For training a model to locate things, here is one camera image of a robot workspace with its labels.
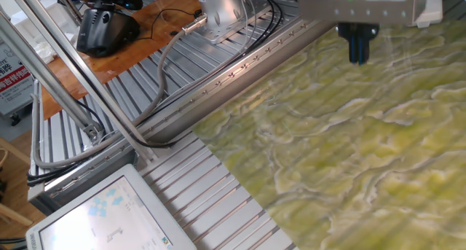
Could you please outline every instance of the gray cable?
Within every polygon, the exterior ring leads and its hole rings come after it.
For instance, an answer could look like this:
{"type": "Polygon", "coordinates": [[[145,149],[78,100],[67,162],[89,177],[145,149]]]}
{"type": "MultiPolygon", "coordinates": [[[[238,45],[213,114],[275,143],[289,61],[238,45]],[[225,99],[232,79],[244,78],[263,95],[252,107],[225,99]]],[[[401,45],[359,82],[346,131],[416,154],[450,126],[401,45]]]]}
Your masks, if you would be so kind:
{"type": "MultiPolygon", "coordinates": [[[[176,36],[173,37],[171,42],[167,45],[164,52],[162,53],[162,56],[160,57],[160,61],[159,61],[159,66],[157,67],[157,76],[159,77],[159,92],[157,93],[156,98],[152,101],[149,107],[141,115],[139,115],[138,118],[134,120],[133,122],[134,125],[138,125],[139,123],[141,123],[141,121],[144,120],[157,107],[157,104],[160,102],[160,100],[162,100],[162,97],[165,94],[165,88],[166,88],[165,73],[163,72],[163,63],[170,49],[183,35],[184,35],[184,32],[179,32],[178,34],[176,34],[176,36]]],[[[119,138],[122,137],[121,133],[116,133],[112,137],[103,141],[101,144],[91,147],[77,156],[64,159],[61,161],[57,161],[57,162],[45,163],[44,161],[42,161],[40,157],[40,148],[37,145],[40,141],[39,140],[39,131],[40,131],[39,130],[39,121],[40,121],[39,98],[34,94],[31,94],[31,97],[33,99],[33,117],[35,118],[35,120],[33,120],[33,127],[32,127],[33,128],[32,130],[32,150],[33,150],[32,155],[33,155],[33,160],[35,164],[39,166],[40,168],[43,168],[43,169],[58,168],[58,167],[70,165],[80,160],[84,160],[94,155],[95,153],[100,152],[101,150],[105,149],[106,147],[113,144],[115,141],[117,141],[119,138]]]]}
{"type": "Polygon", "coordinates": [[[80,160],[84,160],[95,153],[105,149],[107,146],[110,144],[113,144],[115,141],[117,141],[120,137],[121,134],[115,134],[114,136],[108,138],[106,141],[102,142],[100,145],[96,145],[94,147],[89,148],[88,150],[80,153],[77,156],[64,159],[61,161],[53,162],[53,163],[45,163],[42,161],[41,156],[40,156],[40,148],[38,146],[39,144],[39,122],[40,122],[40,112],[39,112],[39,98],[35,94],[31,94],[31,97],[33,99],[33,108],[32,108],[32,158],[37,166],[43,169],[51,169],[51,168],[57,168],[57,167],[63,167],[70,165],[72,163],[78,162],[80,160]]]}
{"type": "Polygon", "coordinates": [[[149,107],[147,107],[147,109],[144,110],[144,112],[141,113],[141,115],[139,115],[139,117],[134,121],[135,125],[139,125],[144,119],[146,119],[146,117],[148,117],[151,114],[151,112],[155,110],[159,102],[162,100],[162,97],[165,94],[165,88],[167,84],[165,80],[165,73],[163,71],[163,63],[167,57],[168,52],[183,35],[183,31],[178,32],[178,34],[176,34],[176,36],[174,36],[170,43],[166,46],[165,50],[162,53],[162,56],[160,56],[159,65],[157,67],[157,76],[159,77],[159,92],[157,93],[157,97],[154,101],[151,102],[149,107]]]}

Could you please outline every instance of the green marble slab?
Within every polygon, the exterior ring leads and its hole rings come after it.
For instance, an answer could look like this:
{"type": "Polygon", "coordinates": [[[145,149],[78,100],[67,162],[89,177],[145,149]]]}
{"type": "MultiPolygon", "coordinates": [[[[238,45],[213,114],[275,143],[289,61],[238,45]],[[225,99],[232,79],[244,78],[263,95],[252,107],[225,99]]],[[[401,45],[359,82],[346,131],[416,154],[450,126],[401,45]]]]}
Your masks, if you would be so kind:
{"type": "Polygon", "coordinates": [[[335,31],[194,132],[301,249],[466,249],[466,23],[335,31]]]}

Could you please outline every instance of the metal frame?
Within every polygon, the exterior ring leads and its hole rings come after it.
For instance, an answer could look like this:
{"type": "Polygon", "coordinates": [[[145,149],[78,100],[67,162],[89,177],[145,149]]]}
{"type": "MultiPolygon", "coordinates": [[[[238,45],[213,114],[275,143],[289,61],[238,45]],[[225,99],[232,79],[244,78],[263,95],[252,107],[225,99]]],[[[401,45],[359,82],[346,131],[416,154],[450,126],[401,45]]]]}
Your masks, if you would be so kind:
{"type": "Polygon", "coordinates": [[[0,37],[21,59],[25,67],[42,83],[58,104],[70,114],[74,122],[85,133],[88,133],[91,139],[97,140],[98,133],[102,131],[102,128],[92,120],[88,113],[82,110],[61,84],[60,80],[50,71],[34,49],[19,34],[19,31],[9,22],[7,16],[1,12],[0,37]]]}
{"type": "Polygon", "coordinates": [[[68,8],[68,11],[70,12],[71,16],[76,21],[76,24],[80,26],[82,22],[82,14],[79,11],[79,9],[74,5],[72,0],[63,0],[63,3],[68,8]]]}
{"type": "Polygon", "coordinates": [[[102,110],[115,123],[119,131],[130,142],[136,152],[143,158],[146,164],[150,164],[157,158],[152,149],[139,145],[132,136],[143,140],[142,135],[121,110],[119,104],[111,97],[108,91],[100,83],[96,75],[87,66],[79,53],[74,49],[66,36],[48,14],[39,0],[15,0],[26,13],[31,22],[38,28],[52,48],[70,68],[74,76],[81,82],[86,91],[98,102],[102,110]]]}

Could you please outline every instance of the black device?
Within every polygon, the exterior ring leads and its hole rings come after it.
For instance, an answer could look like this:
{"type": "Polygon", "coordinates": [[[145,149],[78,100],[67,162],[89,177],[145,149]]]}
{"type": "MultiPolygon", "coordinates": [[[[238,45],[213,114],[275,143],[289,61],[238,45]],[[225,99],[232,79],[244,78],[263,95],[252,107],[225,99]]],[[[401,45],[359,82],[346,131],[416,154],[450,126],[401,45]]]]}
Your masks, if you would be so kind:
{"type": "Polygon", "coordinates": [[[130,10],[143,7],[142,0],[86,0],[94,2],[94,8],[84,12],[78,35],[77,50],[91,57],[114,54],[125,41],[139,36],[140,25],[131,16],[115,12],[115,5],[130,10]]]}
{"type": "Polygon", "coordinates": [[[366,64],[369,59],[369,42],[379,34],[379,24],[338,23],[338,35],[349,42],[349,61],[366,64]]]}

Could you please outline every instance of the monitor screen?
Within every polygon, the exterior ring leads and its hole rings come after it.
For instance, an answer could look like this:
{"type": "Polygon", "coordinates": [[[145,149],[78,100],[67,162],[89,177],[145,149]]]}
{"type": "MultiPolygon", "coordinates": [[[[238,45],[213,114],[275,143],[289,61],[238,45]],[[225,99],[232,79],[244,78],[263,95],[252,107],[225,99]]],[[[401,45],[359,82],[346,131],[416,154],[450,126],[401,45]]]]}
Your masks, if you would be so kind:
{"type": "Polygon", "coordinates": [[[40,231],[45,250],[165,250],[173,247],[125,177],[40,231]]]}

